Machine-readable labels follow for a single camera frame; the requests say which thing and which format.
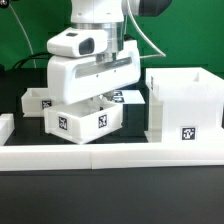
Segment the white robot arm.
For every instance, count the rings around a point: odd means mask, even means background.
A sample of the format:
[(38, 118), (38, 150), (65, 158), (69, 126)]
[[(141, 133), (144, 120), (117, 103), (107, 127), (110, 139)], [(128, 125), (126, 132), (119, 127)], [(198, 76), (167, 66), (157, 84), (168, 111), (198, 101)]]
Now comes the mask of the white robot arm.
[(124, 17), (156, 17), (172, 0), (71, 0), (72, 26), (52, 37), (47, 50), (50, 97), (72, 104), (136, 83), (137, 41), (124, 34)]

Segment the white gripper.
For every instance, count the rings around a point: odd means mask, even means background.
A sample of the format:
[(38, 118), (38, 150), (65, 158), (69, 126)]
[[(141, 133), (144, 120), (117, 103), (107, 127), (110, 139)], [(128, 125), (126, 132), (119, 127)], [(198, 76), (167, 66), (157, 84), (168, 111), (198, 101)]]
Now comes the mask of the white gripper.
[(53, 56), (47, 67), (49, 95), (72, 104), (136, 83), (140, 58), (136, 40), (124, 43), (114, 61), (97, 62), (95, 56), (75, 59)]

